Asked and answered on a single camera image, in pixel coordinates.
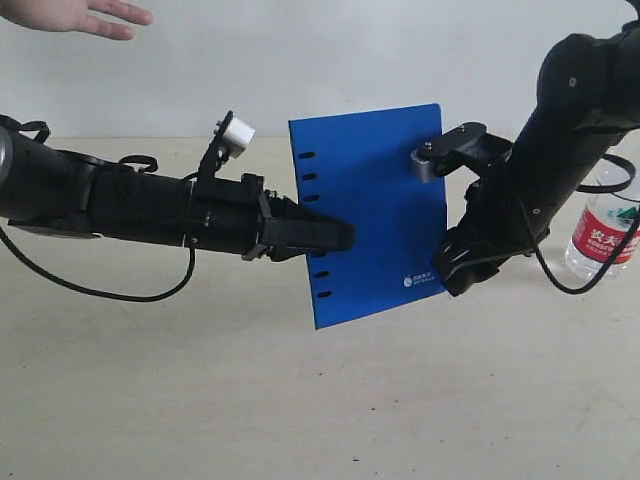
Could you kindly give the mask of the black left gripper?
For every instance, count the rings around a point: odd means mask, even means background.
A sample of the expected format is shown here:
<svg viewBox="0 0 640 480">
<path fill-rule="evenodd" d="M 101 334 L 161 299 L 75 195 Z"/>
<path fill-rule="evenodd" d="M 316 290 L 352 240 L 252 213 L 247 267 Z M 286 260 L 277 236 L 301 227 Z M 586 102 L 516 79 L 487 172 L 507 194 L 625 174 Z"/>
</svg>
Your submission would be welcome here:
<svg viewBox="0 0 640 480">
<path fill-rule="evenodd" d="M 264 178 L 249 173 L 238 180 L 198 177 L 182 226 L 187 246 L 245 261 L 348 251 L 356 233 L 348 222 L 269 196 Z"/>
</svg>

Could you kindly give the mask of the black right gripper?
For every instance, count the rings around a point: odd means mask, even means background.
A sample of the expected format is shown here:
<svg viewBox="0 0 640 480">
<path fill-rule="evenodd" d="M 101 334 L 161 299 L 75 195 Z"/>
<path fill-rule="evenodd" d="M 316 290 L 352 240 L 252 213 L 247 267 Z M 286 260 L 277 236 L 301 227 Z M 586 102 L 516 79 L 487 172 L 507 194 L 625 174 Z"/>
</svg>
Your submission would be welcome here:
<svg viewBox="0 0 640 480">
<path fill-rule="evenodd" d="M 550 175 L 495 169 L 472 182 L 466 210 L 444 235 L 431 265 L 458 297 L 490 280 L 508 260 L 535 252 L 550 233 Z"/>
</svg>

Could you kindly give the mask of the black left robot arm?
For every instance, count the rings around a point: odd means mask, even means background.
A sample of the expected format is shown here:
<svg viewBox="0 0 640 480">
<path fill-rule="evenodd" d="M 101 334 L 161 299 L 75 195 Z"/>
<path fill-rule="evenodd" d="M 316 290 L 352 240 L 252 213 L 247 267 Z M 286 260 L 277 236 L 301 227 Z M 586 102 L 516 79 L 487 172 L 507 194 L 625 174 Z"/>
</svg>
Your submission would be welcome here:
<svg viewBox="0 0 640 480">
<path fill-rule="evenodd" d="M 109 161 L 57 149 L 46 143 L 45 122 L 2 116 L 1 216 L 36 235 L 195 248 L 246 261 L 350 250 L 351 224 L 278 195 L 260 175 L 219 177 L 254 133 L 227 112 L 194 175 L 174 178 L 158 174 L 152 156 Z"/>
</svg>

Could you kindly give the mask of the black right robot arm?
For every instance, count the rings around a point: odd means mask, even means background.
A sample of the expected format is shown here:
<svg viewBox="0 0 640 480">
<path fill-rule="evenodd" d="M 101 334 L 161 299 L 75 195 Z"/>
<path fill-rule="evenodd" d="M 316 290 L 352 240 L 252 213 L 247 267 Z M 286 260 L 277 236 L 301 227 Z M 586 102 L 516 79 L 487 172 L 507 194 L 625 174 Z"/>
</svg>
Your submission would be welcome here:
<svg viewBox="0 0 640 480">
<path fill-rule="evenodd" d="M 541 64 L 536 104 L 514 141 L 468 122 L 423 144 L 434 177 L 465 166 L 477 178 L 431 266 L 452 296 L 537 255 L 552 221 L 609 150 L 639 128 L 639 22 L 609 38 L 572 33 Z"/>
</svg>

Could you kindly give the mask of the person's open bare hand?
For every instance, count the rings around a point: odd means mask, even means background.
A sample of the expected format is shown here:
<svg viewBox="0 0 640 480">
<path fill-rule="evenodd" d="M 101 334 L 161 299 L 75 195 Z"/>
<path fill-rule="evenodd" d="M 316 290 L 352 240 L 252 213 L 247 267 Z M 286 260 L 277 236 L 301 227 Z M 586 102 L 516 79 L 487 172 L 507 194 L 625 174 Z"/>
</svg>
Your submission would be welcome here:
<svg viewBox="0 0 640 480">
<path fill-rule="evenodd" d="M 49 33 L 83 33 L 114 41 L 135 37 L 153 14 L 125 1 L 2 1 L 1 17 L 20 27 Z"/>
</svg>

